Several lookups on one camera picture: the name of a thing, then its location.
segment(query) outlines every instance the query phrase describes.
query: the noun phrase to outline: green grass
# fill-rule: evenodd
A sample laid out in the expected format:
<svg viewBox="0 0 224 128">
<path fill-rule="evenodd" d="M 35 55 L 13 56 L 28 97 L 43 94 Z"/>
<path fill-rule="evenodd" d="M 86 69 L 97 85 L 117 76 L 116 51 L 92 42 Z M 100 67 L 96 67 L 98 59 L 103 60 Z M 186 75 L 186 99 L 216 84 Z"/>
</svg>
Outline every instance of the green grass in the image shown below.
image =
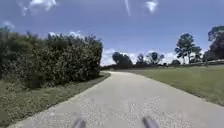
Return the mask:
<svg viewBox="0 0 224 128">
<path fill-rule="evenodd" d="M 224 106 L 224 66 L 130 70 Z"/>
<path fill-rule="evenodd" d="M 66 87 L 42 88 L 33 91 L 23 91 L 19 85 L 0 81 L 0 127 L 7 127 L 65 101 L 109 76 L 110 74 L 103 73 L 100 78 L 88 82 L 71 83 Z"/>
</svg>

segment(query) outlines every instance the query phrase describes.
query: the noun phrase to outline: foliage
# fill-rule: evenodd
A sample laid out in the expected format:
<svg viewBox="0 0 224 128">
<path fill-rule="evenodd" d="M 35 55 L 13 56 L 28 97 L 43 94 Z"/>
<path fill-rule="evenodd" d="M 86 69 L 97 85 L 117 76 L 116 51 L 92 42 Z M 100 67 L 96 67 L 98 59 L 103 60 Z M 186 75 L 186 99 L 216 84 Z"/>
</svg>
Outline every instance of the foliage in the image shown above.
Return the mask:
<svg viewBox="0 0 224 128">
<path fill-rule="evenodd" d="M 145 61 L 143 54 L 139 54 L 137 58 L 138 59 L 137 59 L 137 62 L 135 64 L 136 67 L 139 67 L 139 68 L 147 67 L 147 62 Z"/>
<path fill-rule="evenodd" d="M 116 67 L 117 67 L 116 64 L 111 64 L 111 65 L 101 66 L 100 69 L 101 70 L 110 70 L 110 69 L 116 69 Z"/>
<path fill-rule="evenodd" d="M 172 66 L 179 66 L 179 65 L 181 65 L 181 63 L 180 63 L 179 60 L 173 60 L 170 65 L 172 65 Z"/>
<path fill-rule="evenodd" d="M 41 39 L 0 29 L 1 72 L 27 88 L 86 81 L 99 75 L 102 44 L 95 36 L 48 35 Z"/>
<path fill-rule="evenodd" d="M 152 65 L 157 65 L 159 62 L 161 62 L 164 58 L 164 55 L 159 54 L 157 52 L 149 53 L 147 56 L 148 63 Z"/>
<path fill-rule="evenodd" d="M 220 33 L 210 46 L 219 59 L 224 59 L 224 32 Z"/>
<path fill-rule="evenodd" d="M 121 54 L 119 52 L 115 52 L 112 55 L 114 62 L 117 65 L 117 68 L 130 68 L 133 63 L 128 55 Z"/>
<path fill-rule="evenodd" d="M 167 67 L 167 63 L 163 63 L 163 65 L 162 65 L 163 67 Z"/>
<path fill-rule="evenodd" d="M 208 50 L 204 53 L 203 62 L 217 60 L 217 56 L 211 50 Z"/>
<path fill-rule="evenodd" d="M 213 27 L 209 32 L 208 32 L 208 40 L 209 41 L 214 41 L 216 40 L 217 37 L 220 36 L 224 32 L 224 26 L 216 26 Z"/>
<path fill-rule="evenodd" d="M 178 42 L 177 42 L 177 47 L 175 48 L 175 52 L 178 54 L 178 58 L 182 58 L 183 62 L 185 64 L 185 57 L 188 57 L 188 60 L 190 62 L 191 60 L 191 54 L 195 53 L 195 58 L 194 59 L 199 59 L 200 58 L 200 51 L 201 48 L 198 46 L 195 46 L 194 38 L 192 35 L 189 33 L 183 34 L 180 36 Z"/>
<path fill-rule="evenodd" d="M 201 54 L 201 48 L 200 47 L 193 47 L 192 48 L 192 51 L 194 52 L 194 56 L 191 56 L 193 57 L 192 59 L 190 59 L 190 62 L 189 63 L 197 63 L 197 62 L 201 62 L 202 61 L 202 54 Z"/>
</svg>

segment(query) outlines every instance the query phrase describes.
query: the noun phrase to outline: sky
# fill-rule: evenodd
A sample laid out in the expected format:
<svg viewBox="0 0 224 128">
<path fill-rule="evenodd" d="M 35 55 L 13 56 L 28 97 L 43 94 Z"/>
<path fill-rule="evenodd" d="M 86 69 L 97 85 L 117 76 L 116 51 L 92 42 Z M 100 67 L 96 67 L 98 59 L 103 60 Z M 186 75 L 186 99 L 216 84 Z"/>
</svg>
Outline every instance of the sky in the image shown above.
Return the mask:
<svg viewBox="0 0 224 128">
<path fill-rule="evenodd" d="M 94 34 L 104 46 L 101 65 L 113 64 L 115 51 L 134 62 L 139 53 L 156 51 L 169 63 L 186 32 L 207 50 L 208 32 L 224 24 L 223 12 L 224 0 L 1 0 L 0 26 L 41 37 Z"/>
</svg>

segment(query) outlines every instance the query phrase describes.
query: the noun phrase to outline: treeline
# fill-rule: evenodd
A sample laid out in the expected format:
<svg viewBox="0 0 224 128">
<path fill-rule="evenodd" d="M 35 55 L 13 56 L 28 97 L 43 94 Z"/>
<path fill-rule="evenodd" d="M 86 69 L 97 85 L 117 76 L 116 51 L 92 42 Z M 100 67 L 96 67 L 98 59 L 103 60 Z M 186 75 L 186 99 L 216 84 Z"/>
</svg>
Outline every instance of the treeline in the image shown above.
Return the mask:
<svg viewBox="0 0 224 128">
<path fill-rule="evenodd" d="M 0 28 L 0 78 L 29 89 L 90 80 L 99 76 L 102 48 L 95 36 L 40 38 Z"/>
<path fill-rule="evenodd" d="M 201 48 L 194 43 L 194 38 L 191 34 L 185 33 L 180 36 L 174 49 L 177 54 L 177 58 L 183 59 L 183 65 L 185 65 L 185 58 L 188 59 L 188 64 L 205 62 L 209 64 L 209 61 L 224 59 L 224 26 L 213 27 L 208 33 L 208 40 L 212 42 L 208 51 L 202 55 Z M 112 58 L 116 64 L 103 66 L 102 69 L 127 69 L 127 68 L 146 68 L 146 67 L 158 67 L 158 66 L 180 66 L 181 62 L 177 59 L 173 60 L 170 64 L 163 63 L 161 61 L 164 55 L 157 52 L 149 53 L 144 56 L 139 54 L 136 64 L 133 64 L 129 56 L 115 52 Z"/>
</svg>

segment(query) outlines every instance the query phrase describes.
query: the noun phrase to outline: asphalt path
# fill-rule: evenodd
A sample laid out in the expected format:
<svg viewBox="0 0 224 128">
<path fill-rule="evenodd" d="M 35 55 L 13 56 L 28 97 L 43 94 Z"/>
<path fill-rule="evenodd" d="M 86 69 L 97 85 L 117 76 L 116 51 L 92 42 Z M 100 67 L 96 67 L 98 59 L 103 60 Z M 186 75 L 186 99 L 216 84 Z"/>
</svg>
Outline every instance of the asphalt path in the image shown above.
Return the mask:
<svg viewBox="0 0 224 128">
<path fill-rule="evenodd" d="M 144 128 L 150 116 L 160 128 L 224 128 L 224 108 L 169 85 L 131 73 L 111 76 L 66 102 L 10 128 Z"/>
</svg>

